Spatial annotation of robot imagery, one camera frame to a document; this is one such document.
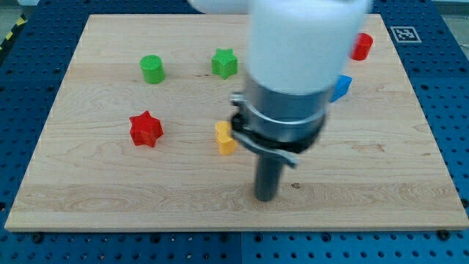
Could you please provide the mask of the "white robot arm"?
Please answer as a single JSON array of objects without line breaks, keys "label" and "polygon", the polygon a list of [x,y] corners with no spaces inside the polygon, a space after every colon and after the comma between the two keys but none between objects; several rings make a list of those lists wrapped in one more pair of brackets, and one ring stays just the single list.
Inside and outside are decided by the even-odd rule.
[{"label": "white robot arm", "polygon": [[230,101],[232,136],[258,157],[254,194],[272,200],[326,123],[339,75],[370,0],[189,0],[204,14],[246,14],[245,84]]}]

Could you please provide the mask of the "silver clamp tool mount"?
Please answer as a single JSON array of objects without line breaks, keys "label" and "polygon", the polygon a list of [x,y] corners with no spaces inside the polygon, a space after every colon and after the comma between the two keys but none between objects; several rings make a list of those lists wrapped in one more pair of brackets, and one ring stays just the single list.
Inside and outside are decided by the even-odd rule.
[{"label": "silver clamp tool mount", "polygon": [[295,168],[310,148],[328,114],[331,85],[303,95],[274,91],[246,76],[244,90],[233,92],[238,107],[231,118],[232,137],[261,158]]}]

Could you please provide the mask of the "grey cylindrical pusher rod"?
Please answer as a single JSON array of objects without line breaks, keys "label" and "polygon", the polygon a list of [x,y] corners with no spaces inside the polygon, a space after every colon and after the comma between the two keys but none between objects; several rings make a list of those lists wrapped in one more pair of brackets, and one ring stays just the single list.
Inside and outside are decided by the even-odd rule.
[{"label": "grey cylindrical pusher rod", "polygon": [[254,195],[258,200],[268,202],[275,198],[283,166],[273,158],[259,156],[254,181]]}]

